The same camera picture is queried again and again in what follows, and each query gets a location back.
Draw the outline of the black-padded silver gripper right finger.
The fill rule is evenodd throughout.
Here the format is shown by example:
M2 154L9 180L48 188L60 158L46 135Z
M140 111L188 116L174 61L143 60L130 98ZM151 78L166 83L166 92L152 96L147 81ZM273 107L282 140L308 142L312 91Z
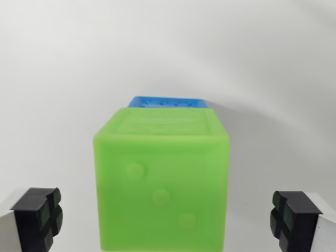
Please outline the black-padded silver gripper right finger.
M282 251L335 251L335 210L318 194L275 191L270 228Z

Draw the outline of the black-padded silver gripper left finger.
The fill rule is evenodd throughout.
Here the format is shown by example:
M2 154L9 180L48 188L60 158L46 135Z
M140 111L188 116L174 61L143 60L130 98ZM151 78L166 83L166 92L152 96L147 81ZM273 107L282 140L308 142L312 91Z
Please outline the black-padded silver gripper left finger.
M1 251L49 251L61 230L59 188L22 187L1 202Z

